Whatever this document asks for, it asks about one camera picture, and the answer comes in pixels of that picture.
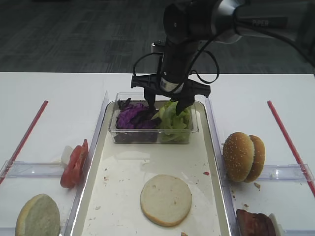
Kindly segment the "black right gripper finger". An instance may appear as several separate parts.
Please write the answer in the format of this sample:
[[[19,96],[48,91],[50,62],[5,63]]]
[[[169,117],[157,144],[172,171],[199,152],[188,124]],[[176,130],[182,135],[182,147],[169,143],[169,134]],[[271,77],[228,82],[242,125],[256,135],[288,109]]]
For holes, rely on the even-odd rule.
[[[149,105],[150,111],[153,111],[155,109],[156,95],[153,92],[151,92],[149,89],[145,88],[144,89],[144,98]]]

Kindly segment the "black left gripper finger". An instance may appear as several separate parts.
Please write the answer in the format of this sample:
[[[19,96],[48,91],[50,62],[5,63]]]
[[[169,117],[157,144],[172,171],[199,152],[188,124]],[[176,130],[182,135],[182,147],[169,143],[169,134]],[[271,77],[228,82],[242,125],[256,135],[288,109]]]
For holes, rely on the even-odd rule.
[[[176,105],[176,115],[179,115],[182,111],[184,111],[187,107],[194,104],[195,99],[194,95],[185,95],[175,99],[177,101]]]

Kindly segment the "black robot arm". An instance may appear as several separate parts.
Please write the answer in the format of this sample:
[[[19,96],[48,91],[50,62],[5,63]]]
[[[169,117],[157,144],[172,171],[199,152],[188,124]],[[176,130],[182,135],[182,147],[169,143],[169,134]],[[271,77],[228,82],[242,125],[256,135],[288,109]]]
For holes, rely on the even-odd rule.
[[[270,37],[287,43],[309,64],[315,63],[315,3],[312,0],[186,0],[166,7],[166,41],[159,44],[155,74],[133,74],[150,108],[157,95],[177,102],[176,113],[208,97],[210,82],[193,81],[193,65],[212,42],[231,44],[243,36]]]

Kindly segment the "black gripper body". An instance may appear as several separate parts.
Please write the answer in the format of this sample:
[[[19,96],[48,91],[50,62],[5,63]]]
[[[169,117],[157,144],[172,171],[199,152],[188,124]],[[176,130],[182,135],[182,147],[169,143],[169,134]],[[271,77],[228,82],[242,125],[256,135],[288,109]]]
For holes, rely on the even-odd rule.
[[[190,65],[195,56],[199,42],[188,40],[176,44],[166,39],[162,48],[160,66],[155,74],[133,75],[131,87],[141,87],[156,95],[163,95],[175,100],[193,98],[195,95],[208,97],[211,89],[188,78]]]

